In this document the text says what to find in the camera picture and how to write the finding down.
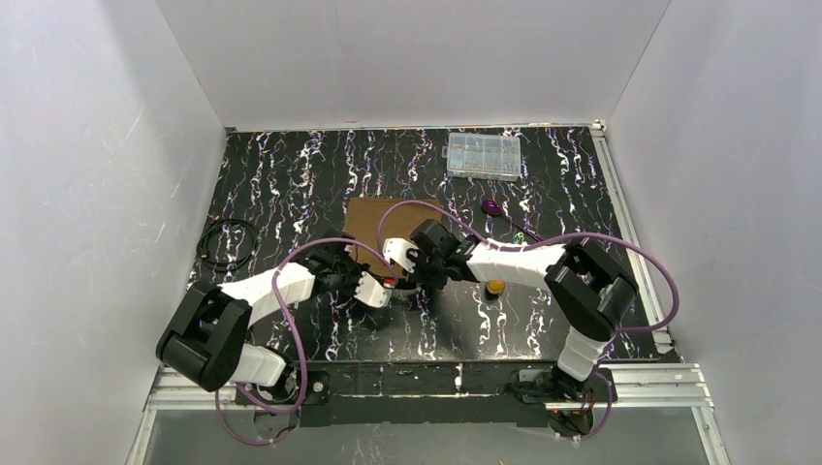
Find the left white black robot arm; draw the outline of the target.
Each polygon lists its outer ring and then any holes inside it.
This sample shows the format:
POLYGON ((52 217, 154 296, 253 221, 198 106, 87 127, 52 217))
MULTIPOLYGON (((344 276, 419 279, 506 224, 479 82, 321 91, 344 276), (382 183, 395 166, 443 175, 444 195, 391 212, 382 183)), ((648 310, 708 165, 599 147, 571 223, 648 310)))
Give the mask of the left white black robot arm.
POLYGON ((207 392, 227 383, 274 387, 283 356, 246 340, 248 329, 282 306, 339 292, 380 306, 386 294, 349 253, 349 237, 317 241, 278 267, 223 285, 191 285, 156 346, 157 358, 207 392))

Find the brown burlap napkin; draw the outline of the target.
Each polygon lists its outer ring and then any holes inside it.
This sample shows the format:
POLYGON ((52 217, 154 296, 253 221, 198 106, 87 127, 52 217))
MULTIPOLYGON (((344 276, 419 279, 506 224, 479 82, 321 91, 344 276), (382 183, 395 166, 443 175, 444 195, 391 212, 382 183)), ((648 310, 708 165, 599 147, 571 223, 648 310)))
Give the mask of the brown burlap napkin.
MULTIPOLYGON (((343 231, 352 235, 358 241, 372 247, 375 250, 381 249, 378 241, 377 229, 383 215, 399 200, 377 199, 377 198, 353 198, 349 201, 343 231)), ((408 204, 394 210, 383 224, 381 229, 384 239, 400 237, 410 239, 410 234, 419 227, 424 220, 441 220, 443 215, 431 208, 417 204, 408 204)), ((403 268, 398 264, 390 268, 384 266, 373 254, 364 248, 355 246, 351 250, 352 258, 360 264, 368 264, 369 270, 378 276, 391 277, 389 269, 401 277, 403 268)))

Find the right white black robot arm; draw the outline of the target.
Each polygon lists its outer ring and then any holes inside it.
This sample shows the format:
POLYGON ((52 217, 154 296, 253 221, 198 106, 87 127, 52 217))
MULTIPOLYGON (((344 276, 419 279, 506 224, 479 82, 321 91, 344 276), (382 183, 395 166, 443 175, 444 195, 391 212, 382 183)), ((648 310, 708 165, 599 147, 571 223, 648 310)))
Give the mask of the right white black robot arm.
POLYGON ((511 385, 518 395, 532 398, 579 399, 638 293, 626 268, 587 237, 532 247, 475 236, 458 239, 440 222, 426 220, 408 239, 385 240, 383 254, 418 286, 501 281, 548 292, 570 329, 542 380, 511 385))

